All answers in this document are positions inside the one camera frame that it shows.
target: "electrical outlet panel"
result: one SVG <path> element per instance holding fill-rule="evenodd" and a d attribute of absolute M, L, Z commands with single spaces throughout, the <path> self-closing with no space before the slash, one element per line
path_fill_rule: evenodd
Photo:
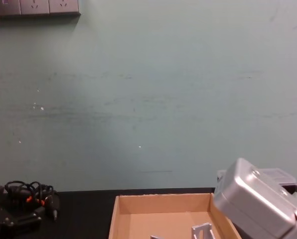
<path fill-rule="evenodd" d="M 49 0 L 20 0 L 21 15 L 50 14 Z"/>
<path fill-rule="evenodd" d="M 79 13 L 78 0 L 49 0 L 50 13 Z"/>
<path fill-rule="evenodd" d="M 0 16 L 21 15 L 20 0 L 0 0 Z"/>
<path fill-rule="evenodd" d="M 0 0 L 0 16 L 80 15 L 79 0 Z"/>

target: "silver metal bracket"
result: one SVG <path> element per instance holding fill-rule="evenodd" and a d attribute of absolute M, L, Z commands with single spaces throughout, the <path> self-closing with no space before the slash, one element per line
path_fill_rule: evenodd
<path fill-rule="evenodd" d="M 192 227 L 192 239 L 199 239 L 200 232 L 203 231 L 203 239 L 215 239 L 212 225 L 210 223 L 204 223 L 202 225 Z M 162 239 L 156 236 L 150 236 L 150 239 Z"/>

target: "light green wall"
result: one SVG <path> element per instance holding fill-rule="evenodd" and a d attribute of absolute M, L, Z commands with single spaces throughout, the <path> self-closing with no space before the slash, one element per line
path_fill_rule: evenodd
<path fill-rule="evenodd" d="M 297 0 L 82 12 L 0 21 L 0 184 L 210 187 L 240 156 L 297 178 Z"/>

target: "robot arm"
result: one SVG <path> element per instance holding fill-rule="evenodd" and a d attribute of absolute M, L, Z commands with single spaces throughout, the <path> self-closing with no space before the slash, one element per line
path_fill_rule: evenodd
<path fill-rule="evenodd" d="M 297 193 L 245 159 L 218 180 L 214 204 L 253 239 L 297 239 Z"/>

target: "open cardboard box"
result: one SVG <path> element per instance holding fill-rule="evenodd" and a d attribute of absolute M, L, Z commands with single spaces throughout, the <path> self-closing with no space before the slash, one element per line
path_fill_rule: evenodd
<path fill-rule="evenodd" d="M 241 239 L 213 194 L 118 196 L 109 239 L 191 239 L 192 226 L 203 223 L 212 224 L 216 239 Z"/>

